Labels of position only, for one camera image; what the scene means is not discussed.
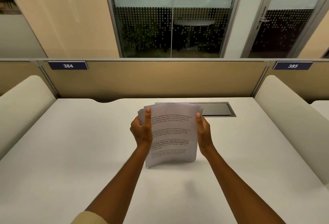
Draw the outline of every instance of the stack of paper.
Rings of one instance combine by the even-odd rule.
[[[195,115],[202,114],[203,108],[189,103],[145,106],[138,111],[142,125],[147,107],[151,108],[153,142],[146,167],[168,161],[195,161],[198,145]]]

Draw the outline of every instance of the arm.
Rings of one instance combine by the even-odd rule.
[[[131,123],[130,131],[136,139],[137,148],[116,176],[86,209],[110,224],[123,223],[144,161],[150,151],[152,144],[150,108],[146,110],[144,125],[141,126],[139,118],[136,117]]]
[[[198,143],[210,163],[225,198],[238,224],[284,224],[285,222],[232,170],[216,151],[211,139],[210,125],[196,115]]]

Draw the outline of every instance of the sleeve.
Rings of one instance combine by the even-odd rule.
[[[73,220],[71,224],[108,224],[103,218],[95,213],[84,211]]]

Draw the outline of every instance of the person's left hand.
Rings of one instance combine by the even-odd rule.
[[[137,116],[134,121],[131,122],[130,131],[134,135],[137,147],[147,148],[147,152],[149,152],[153,140],[151,129],[151,108],[146,109],[144,125],[141,126],[141,122]]]

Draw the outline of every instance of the desk number sign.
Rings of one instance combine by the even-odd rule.
[[[313,62],[277,62],[273,70],[308,70]]]
[[[48,61],[52,70],[88,70],[85,61]]]

